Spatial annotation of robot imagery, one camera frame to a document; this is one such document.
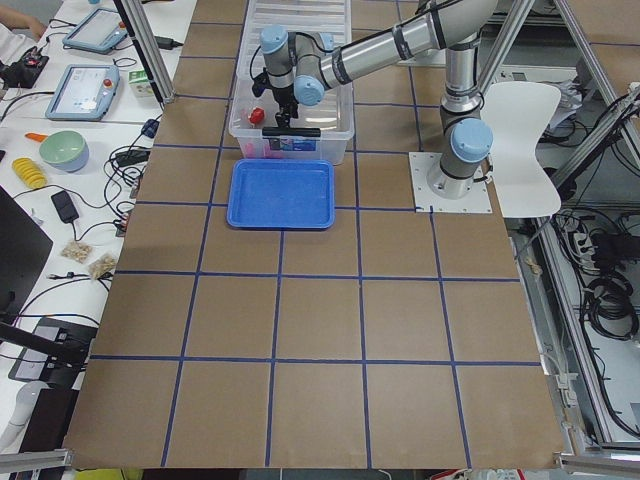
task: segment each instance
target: white chair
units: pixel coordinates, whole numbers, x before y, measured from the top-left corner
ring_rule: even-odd
[[[493,130],[493,178],[505,218],[553,215],[560,196],[536,158],[536,145],[549,124],[560,91],[542,83],[491,85],[481,116]]]

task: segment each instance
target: red object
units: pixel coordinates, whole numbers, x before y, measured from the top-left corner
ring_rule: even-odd
[[[253,125],[258,125],[264,121],[264,110],[260,107],[256,107],[249,115],[249,122]]]

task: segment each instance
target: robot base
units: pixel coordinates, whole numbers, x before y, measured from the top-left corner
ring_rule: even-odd
[[[474,183],[469,193],[457,200],[443,198],[431,190],[427,174],[433,164],[440,161],[442,154],[433,152],[409,153],[413,198],[417,212],[442,213],[492,213],[491,201],[484,182]],[[482,176],[478,169],[477,176]]]

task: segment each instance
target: tablet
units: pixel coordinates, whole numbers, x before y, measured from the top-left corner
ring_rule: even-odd
[[[62,44],[89,52],[109,53],[127,36],[127,30],[116,10],[98,8],[76,25]]]
[[[99,121],[118,89],[120,73],[114,65],[69,65],[49,103],[51,120]]]

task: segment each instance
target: person's arm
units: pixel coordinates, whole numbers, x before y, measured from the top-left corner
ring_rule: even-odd
[[[42,37],[44,31],[47,29],[37,18],[3,5],[0,5],[0,23],[10,30],[14,28],[29,29],[37,40],[40,40],[40,37]]]

